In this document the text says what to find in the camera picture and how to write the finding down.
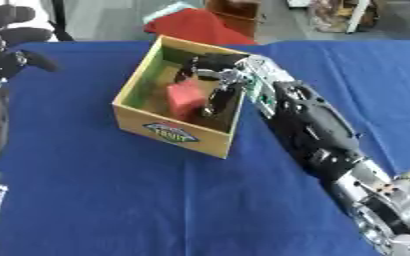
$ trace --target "cardboard box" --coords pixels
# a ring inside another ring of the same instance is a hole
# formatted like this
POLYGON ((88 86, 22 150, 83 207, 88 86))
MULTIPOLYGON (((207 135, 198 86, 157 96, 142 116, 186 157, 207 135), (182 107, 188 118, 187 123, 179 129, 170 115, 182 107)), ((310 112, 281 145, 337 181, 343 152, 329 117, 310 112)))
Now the cardboard box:
MULTIPOLYGON (((122 130, 175 144, 212 156, 226 158, 233 140, 244 93, 239 91, 227 109, 213 118, 197 116, 190 122, 169 113, 166 86, 189 59, 205 53, 239 51, 160 36, 135 73, 113 101, 122 130)), ((208 96, 217 82, 199 81, 208 96)))

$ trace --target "red foam block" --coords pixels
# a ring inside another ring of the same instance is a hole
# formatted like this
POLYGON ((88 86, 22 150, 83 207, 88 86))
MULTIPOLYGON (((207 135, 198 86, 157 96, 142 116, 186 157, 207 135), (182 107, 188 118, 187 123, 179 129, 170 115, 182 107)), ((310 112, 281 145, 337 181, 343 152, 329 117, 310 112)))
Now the red foam block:
POLYGON ((188 119, 195 109, 206 103, 206 97, 194 79, 169 85, 167 95, 171 114, 182 121, 188 119))

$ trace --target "box label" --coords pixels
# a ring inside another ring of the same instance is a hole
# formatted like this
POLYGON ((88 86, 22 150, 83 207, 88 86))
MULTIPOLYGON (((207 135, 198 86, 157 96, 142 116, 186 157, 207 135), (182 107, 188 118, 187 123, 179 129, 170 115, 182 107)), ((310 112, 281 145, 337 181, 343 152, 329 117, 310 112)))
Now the box label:
POLYGON ((199 139, 183 129, 175 128, 167 124, 152 123, 143 126, 171 143, 199 142, 199 139))

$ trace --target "table surface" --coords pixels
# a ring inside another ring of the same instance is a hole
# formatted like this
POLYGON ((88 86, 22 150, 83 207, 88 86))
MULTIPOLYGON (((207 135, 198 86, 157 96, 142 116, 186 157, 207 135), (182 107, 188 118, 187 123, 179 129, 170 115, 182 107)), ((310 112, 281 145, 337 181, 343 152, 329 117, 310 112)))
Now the table surface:
MULTIPOLYGON (((120 131, 147 42, 33 44, 62 67, 11 90, 0 255, 377 255, 245 103, 229 158, 120 131)), ((410 41, 235 47, 313 84, 393 174, 410 169, 410 41)))

